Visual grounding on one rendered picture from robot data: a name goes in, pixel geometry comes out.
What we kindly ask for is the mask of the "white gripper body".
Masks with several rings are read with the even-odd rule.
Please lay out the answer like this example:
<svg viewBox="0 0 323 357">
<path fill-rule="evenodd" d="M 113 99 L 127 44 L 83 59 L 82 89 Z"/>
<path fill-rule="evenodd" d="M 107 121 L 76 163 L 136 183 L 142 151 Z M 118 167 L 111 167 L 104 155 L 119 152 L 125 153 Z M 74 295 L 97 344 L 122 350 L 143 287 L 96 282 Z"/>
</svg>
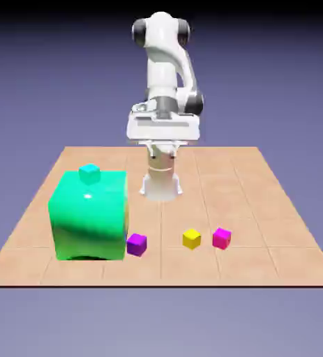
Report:
<svg viewBox="0 0 323 357">
<path fill-rule="evenodd" d="M 172 112 L 170 119 L 157 119 L 155 112 L 131 112 L 126 135 L 136 142 L 194 142 L 200 138 L 200 118 L 194 114 Z"/>
</svg>

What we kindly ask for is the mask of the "small cyan cube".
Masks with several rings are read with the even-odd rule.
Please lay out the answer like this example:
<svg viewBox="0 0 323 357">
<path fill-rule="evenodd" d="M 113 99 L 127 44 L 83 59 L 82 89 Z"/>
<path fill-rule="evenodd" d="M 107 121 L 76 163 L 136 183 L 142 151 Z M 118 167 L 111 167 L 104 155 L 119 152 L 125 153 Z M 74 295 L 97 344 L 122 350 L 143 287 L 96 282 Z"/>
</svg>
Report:
<svg viewBox="0 0 323 357">
<path fill-rule="evenodd" d="M 78 169 L 78 174 L 81 182 L 91 185 L 99 182 L 101 171 L 97 165 L 88 163 Z"/>
</svg>

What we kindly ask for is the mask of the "small yellow cube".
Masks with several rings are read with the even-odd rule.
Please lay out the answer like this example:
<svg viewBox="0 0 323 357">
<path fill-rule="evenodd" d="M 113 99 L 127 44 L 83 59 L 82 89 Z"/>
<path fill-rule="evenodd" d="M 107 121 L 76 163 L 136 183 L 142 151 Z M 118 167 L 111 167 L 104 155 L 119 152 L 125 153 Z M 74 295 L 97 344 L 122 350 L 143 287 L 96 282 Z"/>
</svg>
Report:
<svg viewBox="0 0 323 357">
<path fill-rule="evenodd" d="M 194 250 L 201 244 L 201 233 L 195 229 L 189 229 L 183 233 L 182 236 L 183 246 Z"/>
</svg>

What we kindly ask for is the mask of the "small purple cube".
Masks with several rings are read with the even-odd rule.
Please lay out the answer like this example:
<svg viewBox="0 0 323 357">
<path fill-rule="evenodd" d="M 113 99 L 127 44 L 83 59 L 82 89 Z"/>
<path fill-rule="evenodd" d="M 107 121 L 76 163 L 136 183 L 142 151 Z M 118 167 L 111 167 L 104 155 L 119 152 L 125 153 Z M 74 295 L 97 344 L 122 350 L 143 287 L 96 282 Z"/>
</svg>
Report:
<svg viewBox="0 0 323 357">
<path fill-rule="evenodd" d="M 136 257 L 141 257 L 147 249 L 147 237 L 134 233 L 127 240 L 127 253 Z"/>
</svg>

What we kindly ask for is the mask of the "small magenta cube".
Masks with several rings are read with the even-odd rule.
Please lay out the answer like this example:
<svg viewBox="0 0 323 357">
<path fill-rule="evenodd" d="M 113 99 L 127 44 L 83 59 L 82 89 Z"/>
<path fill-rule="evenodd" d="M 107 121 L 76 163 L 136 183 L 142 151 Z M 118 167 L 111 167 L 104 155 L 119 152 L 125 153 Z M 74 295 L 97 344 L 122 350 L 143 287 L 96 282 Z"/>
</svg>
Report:
<svg viewBox="0 0 323 357">
<path fill-rule="evenodd" d="M 232 233 L 221 227 L 217 228 L 212 236 L 212 245 L 215 248 L 225 250 L 231 241 Z"/>
</svg>

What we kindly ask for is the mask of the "large green box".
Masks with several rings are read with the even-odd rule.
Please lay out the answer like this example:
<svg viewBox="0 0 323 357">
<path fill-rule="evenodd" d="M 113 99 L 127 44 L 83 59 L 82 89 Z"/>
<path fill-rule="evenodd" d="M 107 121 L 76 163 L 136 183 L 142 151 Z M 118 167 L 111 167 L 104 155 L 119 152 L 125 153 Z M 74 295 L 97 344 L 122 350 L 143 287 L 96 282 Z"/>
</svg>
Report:
<svg viewBox="0 0 323 357">
<path fill-rule="evenodd" d="M 125 171 L 101 171 L 97 183 L 81 182 L 77 171 L 63 173 L 48 212 L 58 260 L 122 260 L 128 235 Z"/>
</svg>

